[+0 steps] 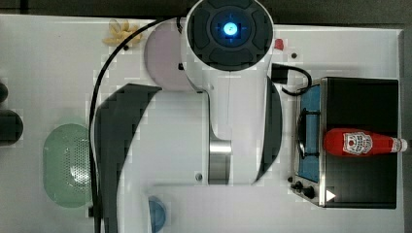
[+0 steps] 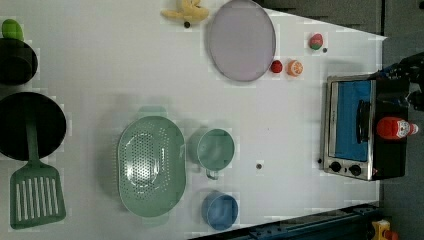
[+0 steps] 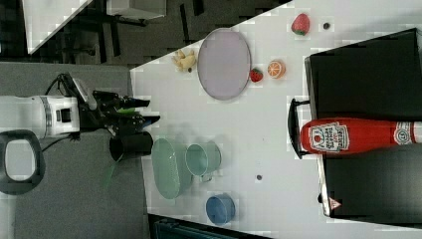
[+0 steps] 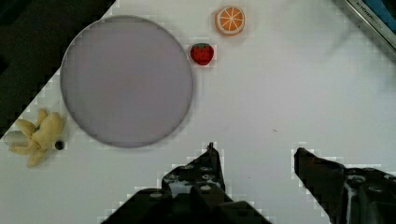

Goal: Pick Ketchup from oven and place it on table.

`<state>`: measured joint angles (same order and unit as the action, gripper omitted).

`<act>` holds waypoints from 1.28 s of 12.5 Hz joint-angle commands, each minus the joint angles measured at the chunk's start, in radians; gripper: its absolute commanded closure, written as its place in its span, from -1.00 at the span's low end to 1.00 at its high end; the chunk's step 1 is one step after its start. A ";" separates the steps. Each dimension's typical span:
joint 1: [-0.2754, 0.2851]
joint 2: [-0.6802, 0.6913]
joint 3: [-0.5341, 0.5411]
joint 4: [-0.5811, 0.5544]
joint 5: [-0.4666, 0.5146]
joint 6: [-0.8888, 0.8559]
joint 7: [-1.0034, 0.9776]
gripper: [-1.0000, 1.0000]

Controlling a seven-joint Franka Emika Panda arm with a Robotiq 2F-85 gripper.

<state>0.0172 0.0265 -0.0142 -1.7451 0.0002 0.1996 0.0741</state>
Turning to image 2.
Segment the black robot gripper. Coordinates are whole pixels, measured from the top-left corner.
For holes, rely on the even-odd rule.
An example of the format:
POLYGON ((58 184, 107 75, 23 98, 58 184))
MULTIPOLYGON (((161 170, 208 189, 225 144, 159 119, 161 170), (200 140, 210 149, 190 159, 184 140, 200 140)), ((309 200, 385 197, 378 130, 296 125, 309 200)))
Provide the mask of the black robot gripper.
POLYGON ((418 53, 406 58, 400 62, 394 63, 378 72, 377 79, 383 81, 407 81, 419 86, 419 89, 411 92, 408 91, 395 91, 389 94, 379 94, 377 99, 397 105, 403 108, 413 107, 414 110, 422 111, 424 108, 423 103, 423 66, 424 66, 424 53, 418 53))

